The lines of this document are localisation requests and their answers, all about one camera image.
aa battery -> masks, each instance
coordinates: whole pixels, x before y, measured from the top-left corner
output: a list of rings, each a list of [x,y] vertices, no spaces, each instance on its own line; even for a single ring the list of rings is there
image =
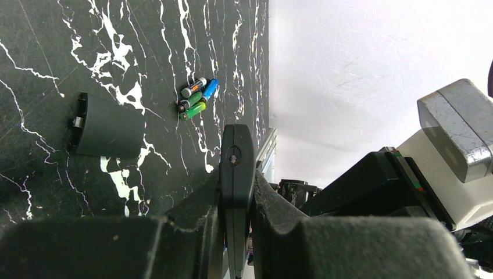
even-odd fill
[[[201,77],[196,82],[194,82],[191,86],[187,88],[183,88],[183,90],[181,90],[181,95],[185,98],[189,98],[193,93],[201,89],[206,83],[207,80]]]
[[[212,94],[215,92],[217,86],[219,85],[219,81],[215,78],[211,79],[209,82],[209,85],[205,88],[203,91],[203,97],[206,100],[209,100],[209,98],[212,96]]]
[[[185,110],[191,108],[194,104],[200,101],[201,98],[202,98],[202,93],[200,91],[193,93],[190,96],[190,98],[180,101],[180,103],[178,104],[178,112],[179,113],[185,112]]]
[[[205,109],[205,103],[204,102],[197,102],[191,108],[187,109],[187,111],[180,113],[180,118],[183,120],[188,120],[188,119],[196,116],[197,114],[199,114],[204,109]]]

table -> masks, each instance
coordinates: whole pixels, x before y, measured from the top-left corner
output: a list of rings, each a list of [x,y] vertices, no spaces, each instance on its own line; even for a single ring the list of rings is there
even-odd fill
[[[219,164],[225,124],[269,127],[267,0],[0,2],[0,233],[44,216],[164,214]],[[193,78],[220,84],[178,119]],[[138,158],[70,153],[81,92],[138,110]]]

white background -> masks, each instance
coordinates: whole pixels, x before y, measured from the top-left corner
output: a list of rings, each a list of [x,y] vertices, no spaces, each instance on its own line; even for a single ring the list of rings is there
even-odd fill
[[[325,187],[419,128],[416,100],[460,78],[485,92],[493,1],[270,0],[276,180]]]

wall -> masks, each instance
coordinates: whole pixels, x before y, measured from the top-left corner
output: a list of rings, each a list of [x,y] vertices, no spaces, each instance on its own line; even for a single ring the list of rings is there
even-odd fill
[[[270,0],[276,176],[325,187],[417,131],[416,99],[467,77],[485,92],[490,1]]]

black marble surface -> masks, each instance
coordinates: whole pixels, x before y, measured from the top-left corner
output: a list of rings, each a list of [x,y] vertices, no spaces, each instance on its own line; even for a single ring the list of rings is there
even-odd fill
[[[42,216],[163,214],[219,164],[225,124],[268,128],[267,0],[0,1],[0,230]],[[193,77],[220,81],[179,121]],[[133,160],[68,153],[79,92],[145,117]]]

